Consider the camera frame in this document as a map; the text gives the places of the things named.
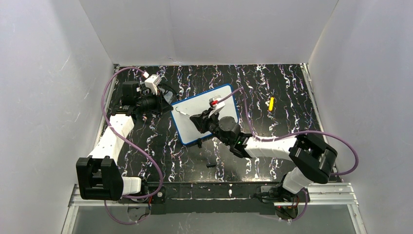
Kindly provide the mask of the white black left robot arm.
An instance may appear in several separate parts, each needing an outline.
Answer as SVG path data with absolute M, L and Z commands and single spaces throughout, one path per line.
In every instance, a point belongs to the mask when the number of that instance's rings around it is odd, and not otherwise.
M 121 90 L 122 95 L 110 114 L 111 126 L 89 155 L 76 162 L 82 199 L 117 201 L 124 195 L 141 195 L 142 178 L 122 176 L 117 166 L 123 139 L 134 128 L 139 115 L 161 115 L 173 109 L 171 103 L 176 92 L 167 84 L 126 81 Z

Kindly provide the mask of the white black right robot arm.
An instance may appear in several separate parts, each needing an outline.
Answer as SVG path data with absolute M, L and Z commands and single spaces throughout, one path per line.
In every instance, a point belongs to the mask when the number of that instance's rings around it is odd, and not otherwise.
M 200 133 L 210 132 L 239 158 L 269 157 L 291 160 L 295 168 L 288 172 L 275 189 L 276 195 L 295 195 L 312 183 L 326 184 L 338 156 L 337 151 L 313 133 L 275 140 L 256 139 L 243 133 L 233 117 L 219 117 L 204 111 L 190 116 Z

